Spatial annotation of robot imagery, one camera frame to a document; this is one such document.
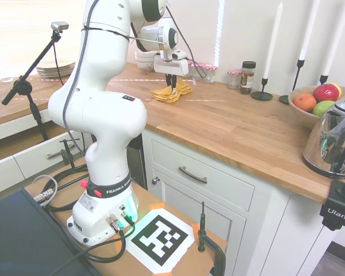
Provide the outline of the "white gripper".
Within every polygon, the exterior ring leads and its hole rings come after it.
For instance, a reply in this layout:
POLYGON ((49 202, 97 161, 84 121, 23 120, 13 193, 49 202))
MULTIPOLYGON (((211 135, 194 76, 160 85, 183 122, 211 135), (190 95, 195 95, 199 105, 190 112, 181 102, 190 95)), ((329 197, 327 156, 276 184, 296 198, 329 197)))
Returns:
POLYGON ((161 57, 154 57, 155 72, 166 74, 167 86, 175 90, 177 87, 177 76, 185 76, 189 73, 189 66, 186 59, 165 61, 161 57))

